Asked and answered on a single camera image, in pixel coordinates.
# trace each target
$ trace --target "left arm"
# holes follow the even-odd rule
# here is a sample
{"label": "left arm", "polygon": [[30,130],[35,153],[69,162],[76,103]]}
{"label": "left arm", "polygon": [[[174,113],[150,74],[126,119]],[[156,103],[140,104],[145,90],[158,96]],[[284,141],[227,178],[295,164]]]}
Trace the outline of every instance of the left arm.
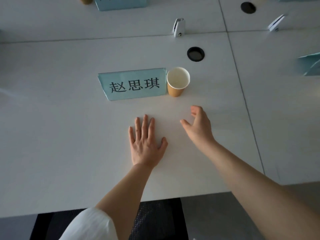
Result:
{"label": "left arm", "polygon": [[155,138],[155,119],[151,118],[148,128],[148,116],[135,120],[136,138],[129,127],[129,139],[133,167],[129,173],[96,205],[113,220],[119,240],[128,239],[136,218],[142,193],[153,168],[162,159],[168,142],[162,138],[158,148]]}

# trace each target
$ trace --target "right arm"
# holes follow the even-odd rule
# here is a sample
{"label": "right arm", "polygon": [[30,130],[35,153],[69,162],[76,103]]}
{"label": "right arm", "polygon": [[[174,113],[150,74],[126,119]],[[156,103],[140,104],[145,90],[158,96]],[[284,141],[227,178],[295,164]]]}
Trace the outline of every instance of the right arm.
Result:
{"label": "right arm", "polygon": [[220,145],[210,120],[199,106],[191,106],[193,125],[181,120],[194,144],[216,166],[231,192],[267,239],[319,239],[320,216]]}

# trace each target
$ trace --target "left hand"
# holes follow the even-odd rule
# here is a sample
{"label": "left hand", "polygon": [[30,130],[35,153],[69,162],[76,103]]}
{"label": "left hand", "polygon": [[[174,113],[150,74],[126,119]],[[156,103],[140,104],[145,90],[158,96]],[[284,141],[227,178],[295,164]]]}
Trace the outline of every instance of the left hand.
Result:
{"label": "left hand", "polygon": [[162,138],[161,146],[158,148],[155,137],[155,119],[151,118],[148,128],[148,116],[143,117],[142,127],[140,127],[140,118],[135,120],[136,138],[134,131],[129,127],[129,140],[131,146],[131,156],[133,165],[141,164],[153,169],[160,160],[168,146],[167,139]]}

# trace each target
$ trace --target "person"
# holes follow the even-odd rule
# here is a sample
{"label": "person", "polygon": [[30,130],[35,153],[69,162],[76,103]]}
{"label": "person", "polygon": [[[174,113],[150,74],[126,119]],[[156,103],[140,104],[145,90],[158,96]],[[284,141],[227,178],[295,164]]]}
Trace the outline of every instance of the person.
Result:
{"label": "person", "polygon": [[[320,216],[214,138],[202,107],[191,106],[194,122],[181,120],[187,135],[215,165],[227,186],[266,239],[319,239]],[[135,138],[129,127],[133,166],[128,174],[94,207],[82,211],[67,227],[61,240],[128,239],[147,180],[164,156],[168,142],[158,148],[155,119],[135,120]]]}

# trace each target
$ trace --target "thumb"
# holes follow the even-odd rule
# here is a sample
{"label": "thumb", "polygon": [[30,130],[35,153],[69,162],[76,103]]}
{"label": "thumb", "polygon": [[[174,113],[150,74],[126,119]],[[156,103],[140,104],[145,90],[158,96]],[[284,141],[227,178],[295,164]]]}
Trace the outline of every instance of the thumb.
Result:
{"label": "thumb", "polygon": [[163,137],[161,140],[161,146],[159,148],[159,151],[161,151],[162,155],[165,153],[167,146],[168,146],[167,139],[166,137]]}
{"label": "thumb", "polygon": [[186,121],[186,120],[184,120],[184,119],[182,119],[182,120],[180,121],[180,123],[182,124],[182,126],[183,126],[183,128],[184,128],[185,130],[187,130],[187,129],[189,129],[189,128],[191,127],[191,125],[189,124],[189,122]]}

